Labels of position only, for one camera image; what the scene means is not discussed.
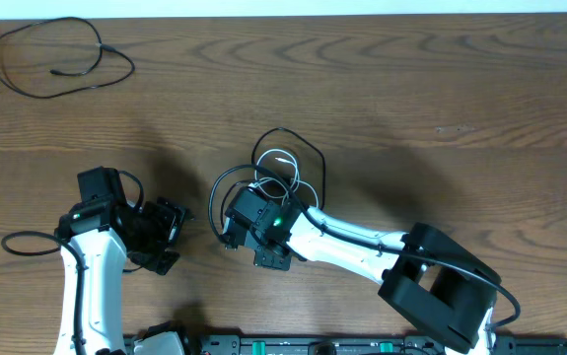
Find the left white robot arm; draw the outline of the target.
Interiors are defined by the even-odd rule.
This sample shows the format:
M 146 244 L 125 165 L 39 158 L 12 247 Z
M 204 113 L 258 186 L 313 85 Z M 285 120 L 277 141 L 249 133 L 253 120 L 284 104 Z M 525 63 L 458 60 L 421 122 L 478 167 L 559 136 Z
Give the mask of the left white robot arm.
M 132 262 L 165 275 L 177 262 L 173 247 L 190 210 L 160 197 L 127 200 L 122 173 L 97 167 L 78 174 L 81 201 L 61 216 L 65 282 L 58 354 L 183 354 L 175 330 L 152 327 L 127 340 L 122 327 L 122 276 Z

